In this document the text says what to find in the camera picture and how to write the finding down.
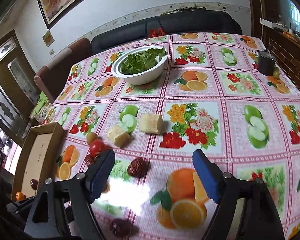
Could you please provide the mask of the white bowl of greens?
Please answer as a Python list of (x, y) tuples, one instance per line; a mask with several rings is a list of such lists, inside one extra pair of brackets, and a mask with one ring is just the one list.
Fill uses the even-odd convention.
[(130, 85), (144, 85), (161, 75), (167, 60), (165, 47), (139, 47), (122, 54), (113, 63), (111, 73)]

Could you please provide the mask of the dark cup on table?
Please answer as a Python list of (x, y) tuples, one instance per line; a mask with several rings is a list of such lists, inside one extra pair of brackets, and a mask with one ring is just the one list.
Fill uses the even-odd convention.
[(276, 58), (268, 50), (258, 51), (258, 71), (265, 76), (272, 76)]

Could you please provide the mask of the dark red jujube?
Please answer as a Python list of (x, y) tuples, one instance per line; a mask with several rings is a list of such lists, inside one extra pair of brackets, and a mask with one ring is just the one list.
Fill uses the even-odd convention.
[(94, 162), (95, 162), (95, 158), (92, 155), (88, 154), (88, 155), (85, 156), (85, 163), (88, 167), (93, 165)]
[(141, 158), (135, 158), (127, 167), (127, 173), (136, 178), (142, 178), (146, 175), (149, 163)]

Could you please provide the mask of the green patterned cushion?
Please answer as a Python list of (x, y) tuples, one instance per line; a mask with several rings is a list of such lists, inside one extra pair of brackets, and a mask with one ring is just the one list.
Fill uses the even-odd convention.
[(38, 123), (42, 123), (45, 119), (49, 109), (51, 108), (51, 102), (48, 100), (44, 92), (40, 93), (39, 100), (30, 114), (31, 120), (36, 120)]

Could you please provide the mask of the floral fruit tablecloth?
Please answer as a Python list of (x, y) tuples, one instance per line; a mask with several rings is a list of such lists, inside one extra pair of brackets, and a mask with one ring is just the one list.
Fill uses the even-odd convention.
[[(161, 75), (130, 85), (111, 73), (124, 53), (145, 46), (167, 49)], [(73, 65), (66, 85), (44, 123), (66, 130), (56, 160), (56, 178), (87, 169), (86, 136), (96, 133), (116, 159), (108, 185), (92, 204), (107, 239), (110, 223), (129, 220), (134, 239), (200, 239), (215, 211), (192, 165), (202, 150), (224, 172), (265, 182), (281, 219), (285, 239), (300, 233), (300, 91), (279, 70), (257, 70), (258, 38), (225, 33), (190, 33), (148, 38), (110, 49)], [(160, 134), (139, 130), (143, 114), (160, 114)], [(122, 148), (108, 139), (125, 128)], [(127, 173), (137, 157), (144, 177)]]

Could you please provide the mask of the dark plum right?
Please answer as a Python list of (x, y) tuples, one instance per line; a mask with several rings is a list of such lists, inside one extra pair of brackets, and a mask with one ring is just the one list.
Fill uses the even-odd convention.
[(133, 226), (129, 220), (115, 218), (111, 221), (110, 231), (116, 237), (126, 237), (132, 233)]

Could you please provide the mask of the wooden glass door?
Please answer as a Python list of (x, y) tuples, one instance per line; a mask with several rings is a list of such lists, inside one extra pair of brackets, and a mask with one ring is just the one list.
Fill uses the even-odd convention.
[(0, 39), (0, 128), (19, 146), (34, 121), (40, 90), (14, 30)]

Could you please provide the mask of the dark plum lower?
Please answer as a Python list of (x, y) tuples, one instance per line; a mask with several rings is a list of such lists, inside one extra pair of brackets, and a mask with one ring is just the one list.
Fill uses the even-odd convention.
[(31, 185), (31, 188), (34, 191), (37, 191), (37, 189), (38, 189), (38, 181), (36, 179), (31, 179), (30, 180), (30, 185)]

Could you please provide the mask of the small orange mandarin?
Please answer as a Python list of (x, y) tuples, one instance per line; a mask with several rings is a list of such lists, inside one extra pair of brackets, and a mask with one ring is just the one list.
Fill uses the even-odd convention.
[(20, 191), (15, 194), (15, 198), (19, 202), (26, 199), (25, 195)]

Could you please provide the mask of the cardboard tray box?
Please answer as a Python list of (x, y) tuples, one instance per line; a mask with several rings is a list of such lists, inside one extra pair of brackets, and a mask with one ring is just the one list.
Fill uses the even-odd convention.
[(57, 122), (32, 127), (22, 146), (12, 184), (12, 200), (16, 201), (17, 192), (32, 197), (36, 190), (30, 185), (32, 179), (40, 188), (51, 177), (56, 164), (57, 152), (65, 130)]

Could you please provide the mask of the red objects on sofa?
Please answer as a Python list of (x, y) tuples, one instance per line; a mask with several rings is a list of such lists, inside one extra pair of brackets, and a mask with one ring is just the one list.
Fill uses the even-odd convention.
[(161, 36), (165, 36), (165, 32), (162, 28), (158, 28), (157, 30), (155, 29), (150, 29), (149, 30), (149, 38), (153, 38), (153, 37), (161, 37)]

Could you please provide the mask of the small wall calendar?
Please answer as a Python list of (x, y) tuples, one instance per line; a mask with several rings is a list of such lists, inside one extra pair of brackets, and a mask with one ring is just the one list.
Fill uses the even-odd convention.
[(48, 30), (44, 35), (43, 35), (43, 41), (47, 47), (51, 46), (53, 42), (55, 41), (50, 30)]

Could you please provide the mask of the yellow cake piece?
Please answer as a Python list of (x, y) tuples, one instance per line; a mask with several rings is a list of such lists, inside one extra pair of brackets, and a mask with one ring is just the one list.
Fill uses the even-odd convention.
[(147, 134), (160, 134), (163, 118), (160, 114), (143, 114), (139, 120), (139, 130)]
[(117, 125), (109, 129), (107, 137), (116, 147), (119, 148), (122, 148), (130, 141), (130, 135)]

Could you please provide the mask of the small red tomato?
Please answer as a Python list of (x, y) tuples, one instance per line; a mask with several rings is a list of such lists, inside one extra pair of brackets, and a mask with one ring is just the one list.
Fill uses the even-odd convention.
[(106, 146), (102, 140), (96, 139), (89, 146), (90, 155), (95, 158), (97, 155), (105, 151)]

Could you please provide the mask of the dark plum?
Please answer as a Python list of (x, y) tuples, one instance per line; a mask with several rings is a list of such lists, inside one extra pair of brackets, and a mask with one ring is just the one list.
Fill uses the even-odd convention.
[(133, 226), (129, 220), (115, 218), (111, 221), (110, 231), (116, 237), (126, 237), (132, 233)]
[(37, 191), (37, 189), (38, 189), (38, 181), (36, 179), (31, 179), (30, 180), (30, 185), (31, 185), (31, 188), (34, 191)]

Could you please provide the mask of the black leather sofa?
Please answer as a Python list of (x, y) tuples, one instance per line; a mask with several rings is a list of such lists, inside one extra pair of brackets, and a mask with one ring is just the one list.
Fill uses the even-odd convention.
[(149, 30), (162, 28), (165, 34), (229, 33), (241, 34), (242, 28), (227, 12), (198, 9), (139, 20), (95, 36), (91, 41), (93, 54), (149, 36)]

